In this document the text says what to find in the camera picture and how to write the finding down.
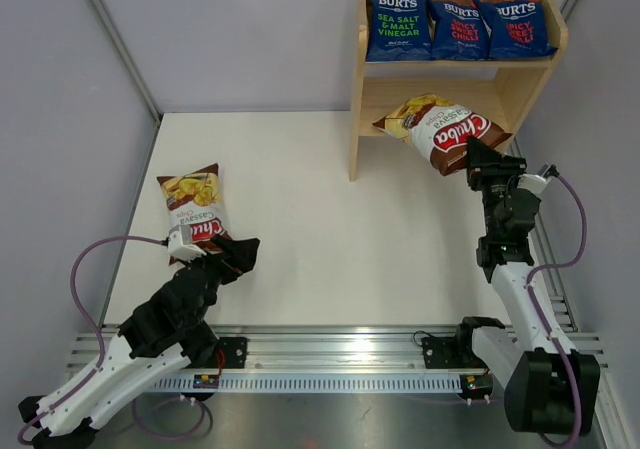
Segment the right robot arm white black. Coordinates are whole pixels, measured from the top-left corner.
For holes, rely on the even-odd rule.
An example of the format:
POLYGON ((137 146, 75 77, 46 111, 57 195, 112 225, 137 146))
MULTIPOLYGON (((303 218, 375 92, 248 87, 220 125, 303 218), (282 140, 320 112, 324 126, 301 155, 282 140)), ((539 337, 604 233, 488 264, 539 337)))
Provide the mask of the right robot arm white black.
POLYGON ((467 332, 454 340, 455 356, 466 365, 486 365, 503 388, 512 430, 537 434, 553 447, 561 444, 552 438, 564 435, 570 447, 591 430, 601 369, 594 356, 579 352, 537 287, 537 275, 549 267, 535 263, 529 245, 542 192, 561 176, 555 166, 529 174, 525 159, 475 137, 467 142, 467 159, 467 183, 482 197, 486 229, 477 263, 511 326, 464 319, 467 332))

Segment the blue Burts sea salt bag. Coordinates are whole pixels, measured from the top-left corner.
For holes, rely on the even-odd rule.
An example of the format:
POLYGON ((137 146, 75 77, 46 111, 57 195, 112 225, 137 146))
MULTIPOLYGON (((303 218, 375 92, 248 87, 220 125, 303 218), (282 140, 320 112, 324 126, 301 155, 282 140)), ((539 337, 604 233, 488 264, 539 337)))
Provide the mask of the blue Burts sea salt bag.
POLYGON ((367 0, 371 6, 367 62, 429 61, 429 0, 367 0))

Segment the blue Burts chilli bag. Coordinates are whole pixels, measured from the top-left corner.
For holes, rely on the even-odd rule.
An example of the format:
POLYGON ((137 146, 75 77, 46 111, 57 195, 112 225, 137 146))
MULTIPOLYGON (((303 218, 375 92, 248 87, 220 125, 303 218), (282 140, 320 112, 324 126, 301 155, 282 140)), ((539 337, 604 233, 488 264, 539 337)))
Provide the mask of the blue Burts chilli bag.
POLYGON ((434 23, 431 57, 478 61, 489 58, 489 35, 473 0, 429 0, 434 23))
POLYGON ((490 59, 554 55, 542 0, 473 0, 488 27, 490 59))

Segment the large Chuba cassava chips bag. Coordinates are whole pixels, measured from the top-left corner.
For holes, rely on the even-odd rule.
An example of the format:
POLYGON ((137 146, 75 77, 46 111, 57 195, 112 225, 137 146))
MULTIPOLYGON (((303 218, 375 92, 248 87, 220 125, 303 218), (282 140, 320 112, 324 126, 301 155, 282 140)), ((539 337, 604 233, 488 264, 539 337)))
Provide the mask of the large Chuba cassava chips bag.
POLYGON ((467 167, 469 138, 494 149, 511 137, 492 119, 434 93, 407 100, 372 126, 417 149, 443 176, 467 167))

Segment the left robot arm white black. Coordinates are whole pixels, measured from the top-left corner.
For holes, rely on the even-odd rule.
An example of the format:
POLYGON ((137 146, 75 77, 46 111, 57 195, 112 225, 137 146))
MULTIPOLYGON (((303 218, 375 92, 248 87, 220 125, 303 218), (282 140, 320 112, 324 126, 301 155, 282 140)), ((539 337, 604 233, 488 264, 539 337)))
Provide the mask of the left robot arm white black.
POLYGON ((222 362, 219 338, 205 316, 221 286, 255 267, 257 238, 213 239, 218 249, 182 268, 122 322, 98 355, 63 386, 19 405, 17 439, 32 448, 87 448, 125 406, 166 375, 222 362))

